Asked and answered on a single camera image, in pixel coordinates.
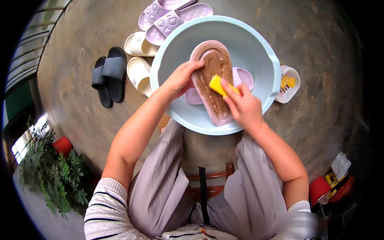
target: blue plastic basin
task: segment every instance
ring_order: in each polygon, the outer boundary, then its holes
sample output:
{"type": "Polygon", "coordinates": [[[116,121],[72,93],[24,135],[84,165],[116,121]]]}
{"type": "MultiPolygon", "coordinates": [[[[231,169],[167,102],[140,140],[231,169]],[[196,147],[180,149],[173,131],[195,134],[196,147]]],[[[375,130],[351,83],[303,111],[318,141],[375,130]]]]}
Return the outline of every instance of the blue plastic basin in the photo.
{"type": "MultiPolygon", "coordinates": [[[[193,49],[203,41],[217,40],[228,49],[232,66],[247,69],[253,76],[252,94],[262,101],[263,114],[280,90],[280,62],[267,41],[252,27],[234,18],[209,16],[195,18],[174,30],[153,60],[152,91],[161,86],[173,71],[189,60],[193,49]]],[[[226,135],[242,130],[233,121],[215,126],[204,105],[189,105],[183,97],[174,100],[166,113],[184,127],[208,135],[226,135]]]]}

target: red bucket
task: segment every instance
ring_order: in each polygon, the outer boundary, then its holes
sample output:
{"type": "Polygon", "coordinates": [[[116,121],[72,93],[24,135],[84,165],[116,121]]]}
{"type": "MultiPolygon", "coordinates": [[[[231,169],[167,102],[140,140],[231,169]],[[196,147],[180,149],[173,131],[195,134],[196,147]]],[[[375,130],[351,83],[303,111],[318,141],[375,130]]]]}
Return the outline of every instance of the red bucket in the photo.
{"type": "Polygon", "coordinates": [[[317,200],[326,194],[329,190],[331,190],[331,187],[328,185],[327,181],[320,176],[316,178],[311,184],[310,184],[310,199],[312,206],[317,203],[317,200]]]}
{"type": "Polygon", "coordinates": [[[58,154],[62,152],[65,158],[68,157],[73,149],[71,142],[66,137],[59,138],[56,142],[52,143],[52,146],[56,149],[58,154]]]}

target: soap dish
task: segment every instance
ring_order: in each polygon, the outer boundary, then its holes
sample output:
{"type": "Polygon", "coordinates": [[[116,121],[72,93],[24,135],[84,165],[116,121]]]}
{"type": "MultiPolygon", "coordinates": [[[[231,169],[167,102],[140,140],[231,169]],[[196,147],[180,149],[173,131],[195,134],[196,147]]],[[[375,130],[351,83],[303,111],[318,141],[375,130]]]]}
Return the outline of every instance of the soap dish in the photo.
{"type": "Polygon", "coordinates": [[[300,76],[299,73],[291,67],[282,65],[280,66],[281,69],[281,78],[283,78],[285,75],[288,77],[295,78],[295,86],[293,88],[290,88],[288,85],[282,89],[280,88],[280,92],[277,94],[275,101],[278,101],[279,103],[287,103],[289,102],[292,97],[295,95],[297,90],[299,90],[300,87],[300,76]]]}

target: black slipper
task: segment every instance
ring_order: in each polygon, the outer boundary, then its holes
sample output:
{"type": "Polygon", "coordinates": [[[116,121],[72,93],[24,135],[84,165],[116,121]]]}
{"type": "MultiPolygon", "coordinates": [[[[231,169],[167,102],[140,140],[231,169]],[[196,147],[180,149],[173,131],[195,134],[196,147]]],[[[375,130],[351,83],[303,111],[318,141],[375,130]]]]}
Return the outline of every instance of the black slipper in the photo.
{"type": "Polygon", "coordinates": [[[112,47],[105,59],[102,76],[108,80],[109,95],[119,103],[124,99],[127,56],[120,47],[112,47]]]}
{"type": "Polygon", "coordinates": [[[95,68],[92,71],[92,87],[99,92],[99,98],[103,107],[110,108],[112,107],[113,102],[109,97],[108,82],[101,76],[105,59],[106,58],[103,56],[96,61],[95,68]]]}

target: person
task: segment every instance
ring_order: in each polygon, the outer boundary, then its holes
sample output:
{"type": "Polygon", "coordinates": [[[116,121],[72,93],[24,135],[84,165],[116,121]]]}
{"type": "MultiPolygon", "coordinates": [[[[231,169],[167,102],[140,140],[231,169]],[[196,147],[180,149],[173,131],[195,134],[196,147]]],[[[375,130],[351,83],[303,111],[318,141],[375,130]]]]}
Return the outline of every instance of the person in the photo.
{"type": "Polygon", "coordinates": [[[179,167],[183,128],[173,119],[132,180],[166,109],[192,87],[191,74],[203,66],[203,61],[181,64],[116,134],[85,214],[86,239],[281,239],[269,227],[276,217],[310,212],[303,163],[263,120],[261,101],[244,84],[236,94],[221,82],[223,99],[246,133],[235,147],[238,169],[208,199],[209,225],[202,205],[184,195],[189,181],[179,167]]]}

